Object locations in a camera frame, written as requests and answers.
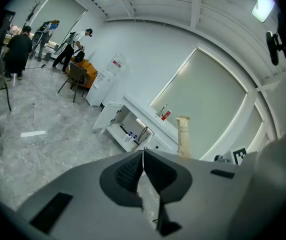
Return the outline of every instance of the black pants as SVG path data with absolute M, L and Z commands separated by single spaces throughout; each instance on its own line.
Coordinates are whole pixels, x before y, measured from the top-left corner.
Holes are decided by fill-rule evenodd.
M 74 49 L 72 48 L 70 44 L 68 44 L 65 50 L 62 51 L 61 54 L 54 61 L 53 67 L 55 67 L 59 62 L 61 62 L 63 58 L 65 58 L 63 68 L 62 68 L 62 71 L 64 72 L 72 58 L 73 53 L 74 53 Z
M 28 55 L 11 56 L 9 53 L 4 56 L 5 71 L 9 74 L 21 74 L 27 65 Z

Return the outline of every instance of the man in black clothing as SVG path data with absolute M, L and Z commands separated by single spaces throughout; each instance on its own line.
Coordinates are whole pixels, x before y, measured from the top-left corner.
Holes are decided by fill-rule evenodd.
M 11 80 L 11 74 L 17 74 L 17 79 L 22 79 L 22 70 L 25 69 L 29 55 L 32 51 L 32 40 L 29 38 L 30 26 L 24 26 L 21 34 L 12 37 L 8 42 L 4 55 L 5 73 L 7 81 Z
M 92 36 L 92 29 L 88 28 L 85 31 L 81 31 L 78 33 L 75 33 L 72 38 L 67 42 L 67 46 L 65 47 L 64 51 L 61 52 L 61 54 L 56 58 L 56 60 L 53 63 L 52 68 L 53 69 L 57 69 L 56 65 L 62 61 L 63 58 L 64 59 L 64 64 L 63 64 L 63 69 L 62 69 L 62 73 L 66 74 L 66 68 L 75 52 L 76 49 L 80 49 L 81 51 L 84 50 L 84 47 L 81 45 L 81 40 L 84 37 L 87 36 Z

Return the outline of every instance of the bottle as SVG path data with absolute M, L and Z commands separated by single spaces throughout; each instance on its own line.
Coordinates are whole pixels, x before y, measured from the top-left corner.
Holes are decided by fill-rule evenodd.
M 135 135 L 133 138 L 131 138 L 128 142 L 134 142 L 137 139 L 137 135 Z
M 161 119 L 164 121 L 165 119 L 167 119 L 167 117 L 171 114 L 171 110 L 168 110 L 162 117 Z
M 133 132 L 131 132 L 131 131 L 129 132 L 129 134 L 125 134 L 122 141 L 128 142 L 132 138 L 132 134 L 133 134 Z
M 132 136 L 132 138 L 131 138 L 131 139 L 129 139 L 129 140 L 128 140 L 128 142 L 131 142 L 133 139 L 136 139 L 137 137 L 138 137 L 137 135 Z

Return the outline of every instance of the man wearing cap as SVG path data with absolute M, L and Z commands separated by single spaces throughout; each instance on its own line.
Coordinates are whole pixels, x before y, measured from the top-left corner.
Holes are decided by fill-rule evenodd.
M 61 52 L 61 54 L 56 58 L 56 60 L 54 61 L 52 68 L 53 69 L 57 69 L 56 65 L 62 61 L 63 58 L 65 58 L 64 60 L 64 64 L 63 64 L 63 68 L 62 68 L 62 73 L 66 74 L 66 68 L 75 52 L 76 49 L 80 49 L 81 51 L 84 50 L 84 47 L 81 45 L 81 40 L 84 37 L 87 36 L 92 36 L 92 29 L 88 28 L 85 31 L 81 31 L 78 33 L 75 33 L 72 38 L 69 40 L 67 46 L 65 47 L 64 51 Z

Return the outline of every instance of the orange chair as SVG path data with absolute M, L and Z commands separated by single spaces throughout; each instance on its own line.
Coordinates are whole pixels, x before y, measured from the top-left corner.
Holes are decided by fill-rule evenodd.
M 95 78 L 97 77 L 98 71 L 93 67 L 93 65 L 87 59 L 83 59 L 83 61 L 77 63 L 76 65 L 86 69 L 87 75 L 90 78 L 90 81 L 86 84 L 86 86 L 81 85 L 81 84 L 79 86 L 82 86 L 84 88 L 85 87 L 91 88 Z M 66 72 L 67 72 L 67 74 L 70 74 L 70 68 L 69 67 L 66 68 Z

